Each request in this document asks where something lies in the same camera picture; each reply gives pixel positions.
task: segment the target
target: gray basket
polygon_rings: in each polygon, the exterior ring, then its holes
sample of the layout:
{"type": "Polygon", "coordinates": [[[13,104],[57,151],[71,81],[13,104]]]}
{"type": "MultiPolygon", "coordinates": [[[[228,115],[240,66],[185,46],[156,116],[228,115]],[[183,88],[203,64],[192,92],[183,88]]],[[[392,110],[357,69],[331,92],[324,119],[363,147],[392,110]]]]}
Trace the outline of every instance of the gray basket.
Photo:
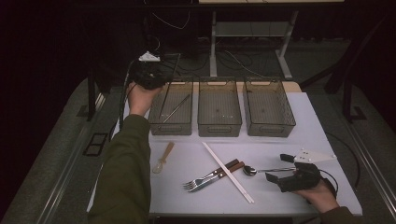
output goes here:
{"type": "Polygon", "coordinates": [[[234,77],[201,77],[198,133],[201,137],[237,137],[241,110],[234,77]]]}
{"type": "Polygon", "coordinates": [[[148,115],[152,135],[191,135],[192,88],[192,77],[163,86],[148,115]]]}
{"type": "Polygon", "coordinates": [[[244,106],[250,136],[288,137],[296,125],[279,77],[246,77],[244,106]]]}

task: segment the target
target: person's left hand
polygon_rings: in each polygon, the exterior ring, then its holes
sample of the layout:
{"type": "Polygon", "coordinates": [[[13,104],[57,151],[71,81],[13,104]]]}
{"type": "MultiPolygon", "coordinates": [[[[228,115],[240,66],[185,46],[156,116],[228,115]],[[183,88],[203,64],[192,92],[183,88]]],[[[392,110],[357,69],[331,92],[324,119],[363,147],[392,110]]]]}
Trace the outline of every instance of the person's left hand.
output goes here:
{"type": "Polygon", "coordinates": [[[132,82],[127,88],[129,114],[145,116],[151,108],[152,100],[163,88],[152,91],[144,89],[142,86],[132,82]]]}

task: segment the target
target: metal fork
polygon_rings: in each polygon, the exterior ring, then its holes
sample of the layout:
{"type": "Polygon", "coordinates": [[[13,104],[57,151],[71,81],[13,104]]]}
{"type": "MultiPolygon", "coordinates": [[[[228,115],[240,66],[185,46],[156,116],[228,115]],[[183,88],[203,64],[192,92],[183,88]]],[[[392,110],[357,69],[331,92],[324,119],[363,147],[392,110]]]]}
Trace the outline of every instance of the metal fork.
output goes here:
{"type": "MultiPolygon", "coordinates": [[[[233,161],[228,162],[227,164],[225,164],[225,167],[227,167],[228,169],[230,169],[231,167],[233,167],[234,165],[238,164],[239,160],[235,159],[233,161]]],[[[223,170],[221,168],[211,172],[210,174],[201,177],[201,178],[197,178],[194,179],[190,182],[184,183],[183,184],[183,188],[184,189],[193,189],[195,187],[197,187],[198,185],[202,184],[207,178],[212,177],[214,175],[217,175],[218,173],[222,172],[223,170]]]]}

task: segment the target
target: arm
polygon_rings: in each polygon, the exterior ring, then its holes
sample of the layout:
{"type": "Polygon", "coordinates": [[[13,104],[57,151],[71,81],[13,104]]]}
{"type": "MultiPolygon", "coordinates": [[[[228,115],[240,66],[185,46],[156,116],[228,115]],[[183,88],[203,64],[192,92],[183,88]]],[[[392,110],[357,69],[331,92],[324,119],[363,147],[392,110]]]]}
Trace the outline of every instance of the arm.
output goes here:
{"type": "Polygon", "coordinates": [[[323,180],[313,189],[298,190],[295,193],[303,196],[320,213],[323,224],[358,224],[361,220],[354,217],[347,207],[340,207],[323,180]]]}
{"type": "Polygon", "coordinates": [[[130,85],[130,115],[105,152],[89,223],[147,223],[149,220],[149,122],[143,118],[160,91],[130,85]]]}

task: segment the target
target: green sleeve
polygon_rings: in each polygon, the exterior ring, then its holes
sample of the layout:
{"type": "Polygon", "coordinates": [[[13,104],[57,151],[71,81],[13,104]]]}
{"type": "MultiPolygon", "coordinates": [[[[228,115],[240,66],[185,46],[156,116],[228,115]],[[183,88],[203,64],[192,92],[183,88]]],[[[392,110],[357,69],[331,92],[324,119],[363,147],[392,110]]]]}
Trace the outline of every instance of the green sleeve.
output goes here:
{"type": "Polygon", "coordinates": [[[326,213],[320,214],[323,224],[359,224],[362,223],[358,217],[354,217],[347,207],[338,207],[326,213]]]}
{"type": "Polygon", "coordinates": [[[105,151],[89,223],[148,223],[149,122],[128,116],[105,151]]]}

